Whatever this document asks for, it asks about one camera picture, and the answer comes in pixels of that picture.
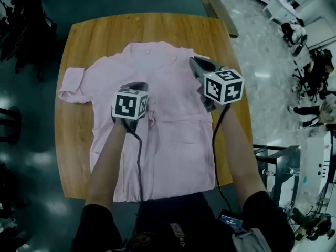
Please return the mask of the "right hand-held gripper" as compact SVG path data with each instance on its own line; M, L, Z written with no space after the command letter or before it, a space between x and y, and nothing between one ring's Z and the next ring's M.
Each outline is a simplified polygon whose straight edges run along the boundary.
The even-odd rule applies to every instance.
M245 79L236 70L223 70L224 66L204 57L191 57L189 66L201 83L198 92L207 112L216 109L215 103L222 106L242 99Z

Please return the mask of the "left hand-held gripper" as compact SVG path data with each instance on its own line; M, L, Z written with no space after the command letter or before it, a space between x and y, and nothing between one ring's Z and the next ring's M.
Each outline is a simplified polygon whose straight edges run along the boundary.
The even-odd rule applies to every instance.
M113 122L120 119L129 132L135 132L138 120L148 111L149 93L146 82L132 82L124 84L115 94L111 116Z

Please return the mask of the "pink shirt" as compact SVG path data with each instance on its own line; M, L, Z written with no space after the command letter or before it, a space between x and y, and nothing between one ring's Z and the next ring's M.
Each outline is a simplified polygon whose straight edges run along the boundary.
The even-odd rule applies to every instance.
M113 128L113 97L132 82L148 84L149 105L136 134L127 134L116 202L148 201L210 190L215 185L212 116L204 108L189 59L192 49L166 42L130 43L89 68L68 68L58 91L68 103L93 105L95 166Z

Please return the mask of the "person's right forearm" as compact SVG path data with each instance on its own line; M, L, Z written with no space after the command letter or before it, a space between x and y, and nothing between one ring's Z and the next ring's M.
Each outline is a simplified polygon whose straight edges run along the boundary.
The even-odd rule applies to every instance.
M224 114L221 126L230 173L240 205L243 206L250 196L266 189L258 172L253 146L233 109Z

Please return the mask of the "person's left forearm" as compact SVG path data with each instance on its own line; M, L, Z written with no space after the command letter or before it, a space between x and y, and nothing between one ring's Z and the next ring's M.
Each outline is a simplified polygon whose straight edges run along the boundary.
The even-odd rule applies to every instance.
M92 170L86 205L100 205L111 210L126 133L121 120L116 119Z

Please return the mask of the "dark wooden platform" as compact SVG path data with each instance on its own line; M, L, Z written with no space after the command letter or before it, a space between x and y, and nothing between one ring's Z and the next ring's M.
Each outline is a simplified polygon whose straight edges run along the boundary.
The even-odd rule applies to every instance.
M239 37L239 32L221 0L201 0L201 3L208 17L224 22L231 38Z

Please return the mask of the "white cabinet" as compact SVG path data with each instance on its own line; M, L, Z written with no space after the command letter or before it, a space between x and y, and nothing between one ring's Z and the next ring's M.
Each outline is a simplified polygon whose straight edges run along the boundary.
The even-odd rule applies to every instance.
M295 9L285 0L271 0L263 9L269 14L269 22L276 20L280 23L288 23L300 18Z

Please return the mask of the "black scooter with white cover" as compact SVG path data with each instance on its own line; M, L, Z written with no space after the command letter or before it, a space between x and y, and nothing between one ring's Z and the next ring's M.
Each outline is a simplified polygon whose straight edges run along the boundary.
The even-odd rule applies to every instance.
M294 57L298 56L308 39L303 20L296 18L296 20L285 22L281 24L281 30L278 30L278 32L288 47L295 47L292 55Z

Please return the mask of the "black ergonomic chair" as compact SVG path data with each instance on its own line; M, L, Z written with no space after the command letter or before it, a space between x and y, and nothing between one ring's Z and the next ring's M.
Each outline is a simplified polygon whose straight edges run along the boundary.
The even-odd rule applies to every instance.
M42 0L2 0L6 16L0 19L0 62L16 58L15 73L26 65L38 67L37 79L56 43L57 25L43 11Z

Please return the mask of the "person's black t-shirt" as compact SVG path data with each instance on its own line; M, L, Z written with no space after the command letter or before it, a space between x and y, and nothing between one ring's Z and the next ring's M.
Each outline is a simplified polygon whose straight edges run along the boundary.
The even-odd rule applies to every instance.
M295 236L285 214L266 192L257 192L243 205L243 227L258 228L271 252L291 252ZM179 245L170 223L178 223L185 247ZM71 252L236 252L234 230L217 220L202 193L143 202L138 210L135 235L124 244L111 212L86 205Z

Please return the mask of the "white panel box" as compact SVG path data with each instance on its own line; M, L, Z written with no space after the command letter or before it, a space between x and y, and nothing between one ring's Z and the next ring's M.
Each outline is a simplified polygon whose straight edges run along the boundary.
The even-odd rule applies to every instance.
M306 186L310 194L318 195L326 185L331 152L331 132L307 138Z

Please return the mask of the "black screen device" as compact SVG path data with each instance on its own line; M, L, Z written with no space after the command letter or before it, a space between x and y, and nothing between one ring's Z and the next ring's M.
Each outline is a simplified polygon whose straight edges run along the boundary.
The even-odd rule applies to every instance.
M236 233L243 230L243 219L240 215L233 213L229 210L223 209L220 212L218 220L228 226L230 226Z

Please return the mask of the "black frame table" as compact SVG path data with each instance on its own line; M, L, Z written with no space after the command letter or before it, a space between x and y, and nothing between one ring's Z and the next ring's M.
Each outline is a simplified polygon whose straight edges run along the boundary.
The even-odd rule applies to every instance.
M295 204L300 176L289 174L290 168L300 169L301 148L298 145L289 147L254 145L254 154L258 170L271 199L285 212ZM275 176L262 175L268 169Z

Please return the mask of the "metal keychain pendant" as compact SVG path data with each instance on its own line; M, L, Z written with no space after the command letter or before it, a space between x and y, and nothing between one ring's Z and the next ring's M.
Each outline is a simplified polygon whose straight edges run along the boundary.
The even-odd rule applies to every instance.
M181 226L178 223L170 223L170 226L172 228L172 231L175 235L175 237L179 240L179 245L181 247L185 247L185 241L184 241L184 237L185 234L181 228Z

